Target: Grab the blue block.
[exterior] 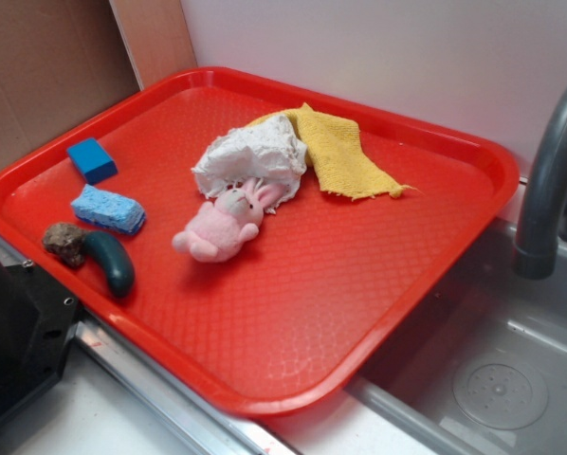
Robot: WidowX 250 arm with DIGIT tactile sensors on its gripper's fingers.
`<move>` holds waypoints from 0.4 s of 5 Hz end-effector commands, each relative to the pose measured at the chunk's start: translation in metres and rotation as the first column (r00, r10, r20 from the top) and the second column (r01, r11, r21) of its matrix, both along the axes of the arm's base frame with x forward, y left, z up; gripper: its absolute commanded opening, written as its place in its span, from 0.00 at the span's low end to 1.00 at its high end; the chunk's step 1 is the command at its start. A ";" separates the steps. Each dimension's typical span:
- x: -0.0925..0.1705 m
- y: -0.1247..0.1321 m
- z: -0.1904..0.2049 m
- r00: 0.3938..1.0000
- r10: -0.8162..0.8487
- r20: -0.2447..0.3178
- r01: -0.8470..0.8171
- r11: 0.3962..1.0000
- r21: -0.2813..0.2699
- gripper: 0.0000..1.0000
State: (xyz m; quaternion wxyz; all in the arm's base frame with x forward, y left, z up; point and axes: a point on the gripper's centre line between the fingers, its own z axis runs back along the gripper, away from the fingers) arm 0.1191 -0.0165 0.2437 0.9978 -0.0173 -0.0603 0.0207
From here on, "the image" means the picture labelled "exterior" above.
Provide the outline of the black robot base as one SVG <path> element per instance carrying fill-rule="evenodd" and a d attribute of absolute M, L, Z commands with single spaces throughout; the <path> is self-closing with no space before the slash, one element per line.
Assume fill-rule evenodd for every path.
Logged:
<path fill-rule="evenodd" d="M 0 262 L 0 425 L 61 380 L 80 310 L 39 265 Z"/>

